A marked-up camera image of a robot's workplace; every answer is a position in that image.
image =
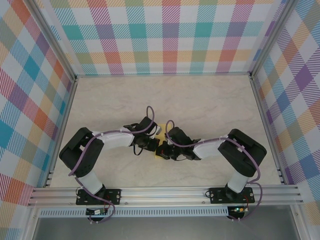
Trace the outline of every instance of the purple cable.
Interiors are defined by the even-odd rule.
[[[172,142],[173,145],[176,145],[177,147],[180,147],[180,148],[188,148],[188,147],[194,147],[194,146],[197,146],[197,145],[200,145],[200,144],[216,142],[216,141],[219,141],[219,140],[229,141],[229,142],[233,143],[234,145],[236,145],[238,148],[240,148],[245,153],[245,155],[247,155],[247,157],[251,160],[251,162],[253,163],[253,165],[254,165],[257,173],[258,173],[258,176],[255,179],[249,181],[248,184],[253,183],[255,181],[258,181],[260,179],[261,172],[260,172],[258,164],[254,160],[254,158],[250,155],[250,153],[248,153],[247,150],[245,150],[245,148],[243,146],[241,146],[239,143],[237,143],[236,141],[234,141],[234,140],[232,140],[230,138],[227,138],[227,137],[217,137],[217,138],[208,139],[208,140],[204,140],[204,141],[198,141],[196,143],[192,143],[192,144],[188,144],[188,145],[180,145],[180,144],[178,144],[176,142],[173,142],[172,139],[170,138],[169,134],[168,134],[168,125],[169,125],[170,122],[172,123],[172,128],[175,127],[175,122],[173,120],[167,121],[166,124],[165,124],[165,135],[168,138],[168,140],[170,140],[170,142]]]
[[[103,202],[105,202],[105,203],[107,203],[107,204],[109,204],[109,205],[111,205],[111,206],[113,207],[113,211],[111,212],[110,216],[105,217],[105,218],[102,219],[101,221],[98,221],[98,222],[96,221],[95,223],[96,223],[96,224],[100,224],[100,223],[103,223],[103,222],[109,220],[109,219],[112,217],[112,215],[115,214],[115,212],[116,212],[116,207],[115,207],[115,205],[114,205],[112,202],[110,202],[110,201],[108,201],[108,200],[106,200],[106,199],[103,199],[103,198],[101,198],[101,197],[98,197],[98,196],[92,194],[88,189],[86,189],[86,187],[79,181],[79,179],[78,179],[77,177],[75,178],[75,180],[76,180],[77,183],[83,188],[83,190],[85,190],[86,193],[89,194],[91,197],[96,198],[96,199],[98,199],[98,200],[100,200],[100,201],[103,201]]]
[[[180,147],[180,148],[188,148],[188,147],[194,147],[194,146],[197,146],[197,145],[200,145],[200,144],[205,144],[205,143],[210,143],[210,142],[216,142],[216,141],[219,141],[219,140],[226,140],[226,141],[229,141],[231,143],[233,143],[234,145],[236,145],[238,148],[240,148],[244,153],[245,155],[247,155],[247,157],[251,160],[251,162],[253,163],[257,173],[258,173],[258,176],[251,180],[251,181],[248,181],[248,184],[256,184],[259,186],[260,188],[260,198],[259,198],[259,201],[258,203],[256,204],[255,206],[255,209],[247,216],[243,217],[242,220],[244,219],[247,219],[248,217],[250,217],[255,211],[256,209],[259,207],[259,205],[261,204],[261,201],[262,201],[262,195],[263,195],[263,190],[262,190],[262,186],[257,183],[256,181],[258,181],[260,179],[260,176],[261,176],[261,172],[260,172],[260,169],[259,169],[259,166],[258,164],[256,163],[256,161],[254,160],[254,158],[250,155],[250,153],[247,152],[247,150],[245,150],[245,148],[243,146],[241,146],[239,143],[237,143],[236,141],[230,139],[230,138],[227,138],[227,137],[217,137],[217,138],[213,138],[213,139],[208,139],[208,140],[204,140],[204,141],[199,141],[199,142],[196,142],[196,143],[192,143],[192,144],[188,144],[188,145],[181,145],[181,144],[178,144],[174,141],[172,141],[172,139],[170,138],[169,136],[169,133],[168,133],[168,125],[169,123],[172,123],[172,128],[175,127],[175,122],[173,120],[168,120],[165,124],[165,135],[167,137],[167,139],[175,146],[177,147]]]
[[[111,131],[105,131],[105,132],[102,132],[102,133],[99,133],[97,135],[95,135],[93,138],[91,138],[89,140],[89,142],[85,145],[85,148],[83,149],[82,153],[81,153],[81,156],[79,157],[79,160],[78,162],[76,163],[76,165],[74,166],[74,168],[71,170],[71,172],[68,174],[68,176],[71,176],[75,173],[75,171],[77,170],[77,168],[79,167],[82,159],[84,158],[84,155],[86,153],[86,151],[88,150],[88,147],[90,146],[90,144],[93,142],[93,140],[95,140],[96,138],[100,137],[102,134],[111,134],[111,133],[124,133],[124,134],[140,134],[140,133],[143,133],[145,131],[147,131],[151,125],[154,123],[154,120],[155,120],[155,111],[154,109],[151,107],[151,106],[147,106],[146,107],[146,116],[148,116],[148,109],[151,109],[151,112],[152,112],[152,120],[150,122],[150,124],[145,128],[145,129],[142,129],[140,131],[121,131],[121,130],[111,130]]]

